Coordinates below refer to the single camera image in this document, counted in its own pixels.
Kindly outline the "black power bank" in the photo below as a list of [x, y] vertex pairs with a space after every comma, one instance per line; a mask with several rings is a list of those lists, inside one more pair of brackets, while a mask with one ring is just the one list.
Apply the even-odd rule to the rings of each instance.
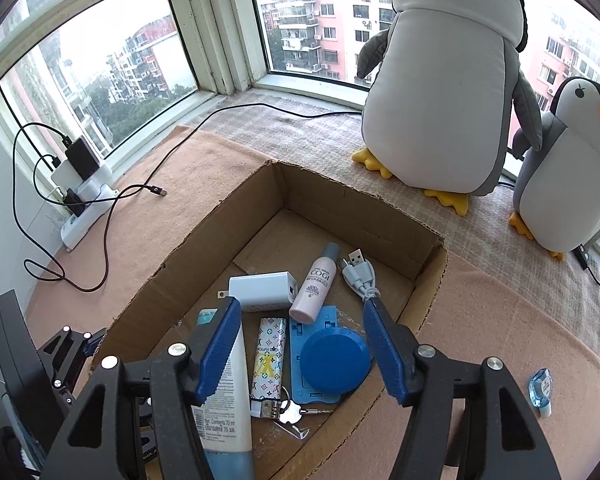
[[76, 140], [69, 142], [66, 145], [65, 154], [70, 165], [83, 181], [99, 170], [100, 159], [84, 136], [79, 136]]

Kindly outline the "cardboard box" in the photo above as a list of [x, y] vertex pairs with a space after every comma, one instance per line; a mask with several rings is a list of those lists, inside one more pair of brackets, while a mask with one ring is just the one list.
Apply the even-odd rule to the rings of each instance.
[[166, 196], [127, 200], [109, 237], [102, 304], [114, 312], [97, 356], [140, 361], [216, 303], [232, 272], [304, 278], [328, 243], [373, 263], [390, 316], [418, 332], [448, 254], [441, 237], [379, 197], [283, 162], [163, 178]]

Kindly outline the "white lotion tube blue cap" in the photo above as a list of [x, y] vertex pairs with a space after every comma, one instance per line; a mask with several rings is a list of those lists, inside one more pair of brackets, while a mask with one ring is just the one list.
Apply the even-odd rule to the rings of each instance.
[[192, 412], [213, 477], [253, 479], [250, 395], [242, 328], [215, 394], [201, 408], [193, 406]]

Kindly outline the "white wall charger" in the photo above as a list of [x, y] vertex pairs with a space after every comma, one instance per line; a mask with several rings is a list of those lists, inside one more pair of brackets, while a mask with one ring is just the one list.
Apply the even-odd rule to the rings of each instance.
[[235, 298], [242, 312], [288, 310], [298, 294], [296, 279], [288, 271], [232, 276], [219, 299]]

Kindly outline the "blue phone stand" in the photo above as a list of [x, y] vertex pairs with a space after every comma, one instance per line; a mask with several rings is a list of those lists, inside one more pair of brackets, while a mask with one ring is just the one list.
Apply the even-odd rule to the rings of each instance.
[[323, 359], [317, 343], [324, 338], [324, 331], [337, 328], [338, 310], [336, 306], [324, 306], [313, 324], [301, 324], [292, 318], [289, 320], [290, 344], [290, 392], [291, 400], [299, 405], [313, 403], [336, 404], [340, 394], [327, 393], [316, 388], [306, 378], [323, 376]]

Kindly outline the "keys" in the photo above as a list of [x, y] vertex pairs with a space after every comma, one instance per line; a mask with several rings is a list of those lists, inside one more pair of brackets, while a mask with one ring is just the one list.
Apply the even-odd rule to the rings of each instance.
[[302, 408], [291, 399], [285, 387], [282, 387], [282, 398], [273, 401], [272, 407], [273, 420], [276, 425], [299, 441], [303, 441], [310, 433], [309, 428], [300, 427], [301, 419], [304, 416], [332, 414], [333, 411], [333, 408]]

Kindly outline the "pink cogi bottle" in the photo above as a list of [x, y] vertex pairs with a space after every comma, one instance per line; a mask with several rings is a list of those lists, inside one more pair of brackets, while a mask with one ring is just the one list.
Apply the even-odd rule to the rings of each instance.
[[311, 264], [306, 279], [289, 309], [289, 316], [303, 325], [313, 324], [334, 281], [340, 247], [328, 243], [322, 254]]

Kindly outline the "small penguin plush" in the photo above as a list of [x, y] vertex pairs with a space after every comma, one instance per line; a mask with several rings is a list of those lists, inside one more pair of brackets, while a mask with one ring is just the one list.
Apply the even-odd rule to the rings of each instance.
[[509, 224], [564, 260], [600, 222], [600, 83], [565, 79], [541, 117], [540, 142], [514, 136], [522, 166]]

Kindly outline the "pink felt mat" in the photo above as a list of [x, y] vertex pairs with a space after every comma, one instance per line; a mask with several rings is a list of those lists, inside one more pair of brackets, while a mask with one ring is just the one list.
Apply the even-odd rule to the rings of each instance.
[[[272, 160], [222, 136], [177, 128], [129, 173], [129, 180], [146, 179], [155, 162], [161, 164], [156, 177], [161, 186], [161, 179], [178, 180], [195, 169], [255, 170]], [[109, 257], [112, 222], [114, 216], [99, 221], [75, 250], [61, 256], [68, 273], [80, 283], [97, 278], [102, 256]], [[519, 385], [536, 370], [548, 368], [554, 378], [554, 408], [542, 420], [542, 429], [562, 478], [587, 477], [600, 460], [600, 359], [516, 292], [446, 253], [440, 287], [426, 321], [414, 332], [417, 339], [459, 361], [479, 363], [497, 356]], [[151, 354], [184, 339], [199, 312], [191, 326], [178, 326], [175, 338]], [[102, 289], [82, 294], [65, 284], [41, 284], [30, 300], [27, 322], [33, 339], [43, 342], [65, 325], [76, 330], [103, 328], [107, 333], [114, 312], [102, 304]]]

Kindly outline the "white power bank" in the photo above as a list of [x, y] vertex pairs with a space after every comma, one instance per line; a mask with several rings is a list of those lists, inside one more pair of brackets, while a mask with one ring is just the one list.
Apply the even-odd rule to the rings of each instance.
[[64, 192], [67, 190], [76, 190], [83, 183], [83, 178], [73, 168], [68, 159], [63, 160], [60, 165], [50, 175], [52, 181]]

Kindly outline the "large penguin plush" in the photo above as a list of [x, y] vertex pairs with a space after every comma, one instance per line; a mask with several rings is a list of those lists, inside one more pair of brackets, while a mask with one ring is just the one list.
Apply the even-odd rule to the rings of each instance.
[[364, 44], [368, 92], [354, 162], [420, 188], [467, 214], [490, 194], [516, 118], [532, 148], [541, 113], [519, 55], [528, 41], [524, 0], [392, 0], [396, 15]]

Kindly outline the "clear blue sanitizer bottle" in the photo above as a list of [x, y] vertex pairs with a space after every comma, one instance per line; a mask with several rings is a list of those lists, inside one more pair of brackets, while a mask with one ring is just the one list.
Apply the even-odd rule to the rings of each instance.
[[552, 414], [553, 379], [546, 367], [535, 372], [528, 381], [528, 398], [541, 418]]

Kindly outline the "blue round container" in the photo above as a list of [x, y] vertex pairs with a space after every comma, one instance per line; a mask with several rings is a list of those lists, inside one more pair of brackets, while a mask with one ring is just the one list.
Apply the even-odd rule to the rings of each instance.
[[316, 388], [341, 396], [364, 382], [372, 357], [366, 341], [357, 332], [344, 327], [325, 330], [317, 347], [323, 359], [323, 376], [306, 374]]

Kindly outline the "patterned white lighter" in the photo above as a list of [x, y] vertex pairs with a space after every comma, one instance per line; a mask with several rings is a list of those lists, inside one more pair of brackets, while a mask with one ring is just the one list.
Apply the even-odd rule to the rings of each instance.
[[250, 391], [254, 418], [276, 419], [282, 400], [286, 344], [284, 318], [261, 318]]

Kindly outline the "white power strip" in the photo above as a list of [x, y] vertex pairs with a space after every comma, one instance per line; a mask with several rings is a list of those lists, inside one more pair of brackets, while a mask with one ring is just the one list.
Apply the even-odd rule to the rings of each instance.
[[76, 192], [67, 190], [73, 192], [78, 203], [83, 206], [82, 212], [72, 214], [60, 230], [61, 240], [68, 252], [78, 246], [91, 226], [114, 204], [119, 191], [113, 184], [111, 168], [106, 162], [101, 162], [99, 170], [83, 181]]

